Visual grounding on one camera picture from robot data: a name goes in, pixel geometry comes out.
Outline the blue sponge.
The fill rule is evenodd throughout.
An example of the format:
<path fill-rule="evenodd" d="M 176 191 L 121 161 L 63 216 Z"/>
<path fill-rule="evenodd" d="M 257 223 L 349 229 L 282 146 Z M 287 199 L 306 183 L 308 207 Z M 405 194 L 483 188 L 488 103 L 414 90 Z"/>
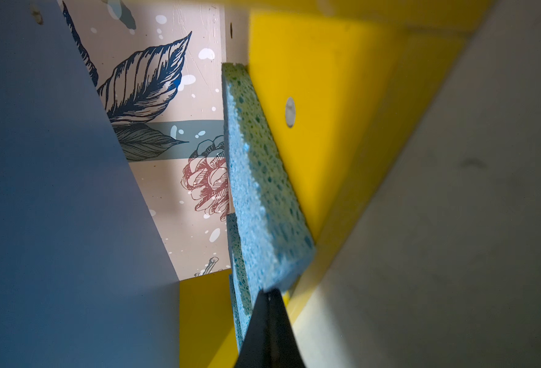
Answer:
<path fill-rule="evenodd" d="M 234 290 L 238 303 L 238 313 L 241 321 L 243 340 L 247 333 L 253 310 L 247 273 L 241 250 L 241 238 L 238 231 L 237 216 L 230 213 L 227 216 L 227 239 L 230 252 L 231 270 L 233 274 Z"/>
<path fill-rule="evenodd" d="M 224 63 L 230 190 L 250 292 L 287 291 L 310 265 L 313 237 L 242 64 Z"/>
<path fill-rule="evenodd" d="M 231 308 L 232 308 L 233 319 L 234 319 L 234 331 L 235 331 L 238 351 L 240 351 L 243 344 L 243 335 L 242 335 L 242 330 L 241 330 L 241 321 L 240 321 L 240 317 L 238 313 L 238 303 L 237 303 L 236 294 L 234 290 L 233 274 L 230 274 L 229 276 L 229 285 L 230 285 L 229 286 L 230 302 L 231 302 Z"/>

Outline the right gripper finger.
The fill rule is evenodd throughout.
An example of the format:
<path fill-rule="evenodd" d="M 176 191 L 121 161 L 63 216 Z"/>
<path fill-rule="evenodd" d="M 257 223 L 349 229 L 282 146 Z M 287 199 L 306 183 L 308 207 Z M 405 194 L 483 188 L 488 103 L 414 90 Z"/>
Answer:
<path fill-rule="evenodd" d="M 278 289 L 260 291 L 239 352 L 239 367 L 304 367 L 287 309 Z"/>

